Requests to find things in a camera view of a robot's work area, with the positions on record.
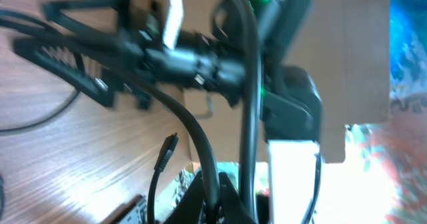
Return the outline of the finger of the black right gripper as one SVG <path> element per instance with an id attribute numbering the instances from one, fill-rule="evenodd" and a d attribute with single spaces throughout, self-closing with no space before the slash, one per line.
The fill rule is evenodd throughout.
<path id="1" fill-rule="evenodd" d="M 100 105 L 104 107 L 114 106 L 114 94 L 107 89 L 102 89 L 97 81 L 86 73 L 83 59 L 79 53 L 73 52 L 75 65 L 70 65 L 46 53 L 44 50 L 46 47 L 61 46 L 40 39 L 13 40 L 13 51 L 18 56 L 58 76 Z"/>
<path id="2" fill-rule="evenodd" d="M 131 0 L 55 0 L 41 5 L 46 20 L 52 21 L 70 31 L 94 31 L 63 13 L 64 10 L 101 9 L 110 7 L 117 12 L 116 27 L 127 27 Z"/>

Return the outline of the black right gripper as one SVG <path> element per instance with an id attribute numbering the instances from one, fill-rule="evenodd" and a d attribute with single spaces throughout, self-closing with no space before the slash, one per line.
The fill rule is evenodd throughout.
<path id="1" fill-rule="evenodd" d="M 168 49 L 144 29 L 124 29 L 123 49 L 130 52 L 128 68 L 150 83 L 219 93 L 228 101 L 244 96 L 244 52 L 229 43 L 182 31 Z"/>

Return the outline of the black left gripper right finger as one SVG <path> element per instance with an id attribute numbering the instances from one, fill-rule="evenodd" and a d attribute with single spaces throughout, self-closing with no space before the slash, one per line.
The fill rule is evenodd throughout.
<path id="1" fill-rule="evenodd" d="M 221 213 L 225 224 L 256 224 L 242 204 L 240 197 L 228 175 L 224 172 L 220 178 Z"/>

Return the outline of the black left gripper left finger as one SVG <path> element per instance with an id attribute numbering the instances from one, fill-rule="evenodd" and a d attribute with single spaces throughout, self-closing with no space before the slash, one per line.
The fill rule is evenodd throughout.
<path id="1" fill-rule="evenodd" d="M 202 173 L 199 171 L 177 207 L 163 224 L 198 224 L 204 204 Z"/>

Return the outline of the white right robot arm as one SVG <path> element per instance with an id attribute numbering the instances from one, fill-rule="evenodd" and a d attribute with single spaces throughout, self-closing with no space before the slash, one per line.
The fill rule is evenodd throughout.
<path id="1" fill-rule="evenodd" d="M 322 101 L 309 74 L 284 67 L 293 36 L 311 0 L 223 0 L 224 25 L 213 39 L 181 30 L 183 0 L 169 0 L 157 33 L 133 30 L 131 0 L 60 0 L 44 3 L 46 20 L 20 13 L 1 25 L 23 37 L 16 54 L 60 77 L 104 107 L 123 81 L 163 103 L 184 124 L 195 145 L 201 173 L 167 218 L 168 223 L 256 223 L 254 171 L 258 131 L 267 141 L 320 139 Z M 81 58 L 98 61 L 113 81 L 91 78 Z M 214 152 L 196 118 L 157 89 L 149 78 L 223 95 L 243 104 L 240 188 L 218 171 Z"/>

